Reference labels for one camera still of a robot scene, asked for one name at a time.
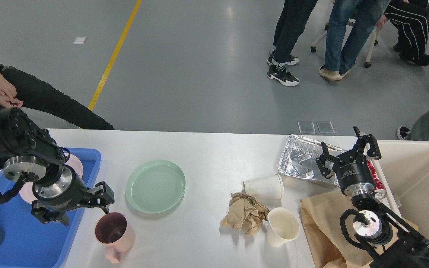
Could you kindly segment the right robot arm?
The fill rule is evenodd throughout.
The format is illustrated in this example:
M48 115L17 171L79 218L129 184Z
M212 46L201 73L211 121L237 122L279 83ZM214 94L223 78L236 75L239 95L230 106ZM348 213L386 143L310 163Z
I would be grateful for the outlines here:
M324 178L336 176L354 206L340 217L344 238L371 256L372 268L429 268L429 240L375 196L368 160L382 157L377 140L353 129L357 140L351 150L334 156L321 142L323 152L315 160Z

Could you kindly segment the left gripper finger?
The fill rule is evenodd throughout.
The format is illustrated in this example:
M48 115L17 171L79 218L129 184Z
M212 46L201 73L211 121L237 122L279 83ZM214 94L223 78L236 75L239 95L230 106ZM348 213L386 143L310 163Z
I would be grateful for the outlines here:
M69 226L70 219L65 212L50 211L46 208L33 208L31 214L41 223L47 224L51 221L61 223L64 226Z
M87 208L100 208L105 214L108 214L109 206L114 202L114 192L106 182L102 181L94 185L92 188L87 188Z

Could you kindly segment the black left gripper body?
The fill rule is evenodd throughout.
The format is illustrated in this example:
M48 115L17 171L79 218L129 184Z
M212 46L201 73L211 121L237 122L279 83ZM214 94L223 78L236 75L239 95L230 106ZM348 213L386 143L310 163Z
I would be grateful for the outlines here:
M67 212L77 209L87 192L85 182L70 166L51 169L41 180L34 183L33 193L37 198L33 208L46 208L50 211Z

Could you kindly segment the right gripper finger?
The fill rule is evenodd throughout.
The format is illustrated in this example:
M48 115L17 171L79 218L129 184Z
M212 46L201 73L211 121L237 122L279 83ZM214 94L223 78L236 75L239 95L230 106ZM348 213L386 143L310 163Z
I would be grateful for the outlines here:
M357 126L353 126L357 137L356 144L352 147L354 159L381 159L380 149L376 138L361 132Z
M337 156L333 156L329 154L328 147L324 142L321 142L320 145L323 153L320 154L320 156L318 156L315 159L315 162L317 163L317 166L321 172L321 175L326 179L330 179L332 178L332 176L334 176L335 171L333 171L332 168L328 168L326 166L326 163L327 162L331 162L333 164L339 163L339 158Z

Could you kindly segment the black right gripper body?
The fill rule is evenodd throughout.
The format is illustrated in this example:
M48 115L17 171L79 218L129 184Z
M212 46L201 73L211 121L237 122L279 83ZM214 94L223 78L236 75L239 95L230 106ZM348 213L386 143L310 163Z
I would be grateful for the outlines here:
M375 182L367 165L366 156L356 150L346 151L334 163L341 192L346 196L372 194Z

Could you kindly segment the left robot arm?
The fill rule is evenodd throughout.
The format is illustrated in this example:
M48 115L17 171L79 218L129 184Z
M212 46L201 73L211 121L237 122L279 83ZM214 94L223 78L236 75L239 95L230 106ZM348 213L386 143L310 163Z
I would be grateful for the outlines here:
M49 131L41 129L19 108L0 108L0 204L10 201L24 184L32 182L36 200L31 213L41 223L69 224L66 212L78 208L108 207L114 192L105 182L88 188L67 165L70 151L59 147Z

